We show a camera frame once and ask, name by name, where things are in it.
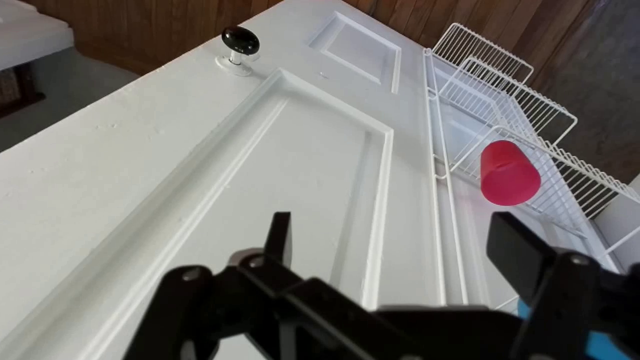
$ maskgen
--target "wire shelf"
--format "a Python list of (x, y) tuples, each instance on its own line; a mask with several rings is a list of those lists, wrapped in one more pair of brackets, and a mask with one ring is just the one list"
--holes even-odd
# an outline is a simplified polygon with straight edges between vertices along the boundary
[(640, 213), (640, 195), (609, 173), (589, 166), (557, 144), (578, 123), (564, 105), (529, 89), (524, 81), (532, 65), (493, 46), (486, 37), (451, 24), (435, 47), (423, 54), (431, 74), (428, 95), (437, 98), (443, 168), (441, 180), (459, 173), (480, 185), (480, 153), (493, 139), (511, 139), (532, 160), (541, 176), (540, 192), (517, 208), (537, 213), (540, 219), (578, 236), (595, 258), (619, 266), (619, 252), (640, 241), (640, 224), (632, 221), (614, 237), (601, 237), (595, 219), (612, 202), (627, 202)]
[(459, 65), (466, 58), (475, 55), (520, 81), (525, 81), (533, 74), (533, 65), (458, 21), (446, 27), (434, 46), (434, 54), (453, 65)]

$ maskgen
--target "pink cup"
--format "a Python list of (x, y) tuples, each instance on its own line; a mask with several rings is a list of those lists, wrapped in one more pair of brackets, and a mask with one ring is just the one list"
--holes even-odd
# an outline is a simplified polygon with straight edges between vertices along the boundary
[(540, 172), (514, 141), (497, 139), (482, 149), (480, 189), (486, 199), (515, 205), (529, 199), (540, 182)]

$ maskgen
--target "blue part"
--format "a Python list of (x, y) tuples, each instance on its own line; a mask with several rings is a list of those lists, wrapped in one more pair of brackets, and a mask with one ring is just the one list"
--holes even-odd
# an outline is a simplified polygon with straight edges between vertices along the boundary
[[(529, 310), (517, 302), (517, 315), (528, 317)], [(604, 332), (592, 332), (586, 342), (586, 353), (595, 360), (630, 360)]]

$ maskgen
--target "white surface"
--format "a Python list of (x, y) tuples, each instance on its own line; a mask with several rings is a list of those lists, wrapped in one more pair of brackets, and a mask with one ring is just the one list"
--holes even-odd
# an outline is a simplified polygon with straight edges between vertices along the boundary
[(118, 358), (170, 266), (219, 270), (274, 209), (296, 270), (370, 308), (447, 303), (422, 47), (341, 1), (245, 26), (254, 76), (216, 37), (0, 155), (0, 358)]
[(0, 70), (11, 68), (73, 43), (71, 30), (36, 7), (0, 0)]

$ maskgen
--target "floor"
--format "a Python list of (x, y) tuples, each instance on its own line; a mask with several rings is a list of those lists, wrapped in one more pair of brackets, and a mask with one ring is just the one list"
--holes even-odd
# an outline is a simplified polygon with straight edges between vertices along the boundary
[(63, 49), (32, 62), (33, 80), (46, 100), (0, 118), (0, 149), (55, 123), (75, 110), (136, 80), (133, 74)]
[(609, 0), (549, 98), (579, 123), (564, 147), (630, 182), (640, 173), (640, 1)]

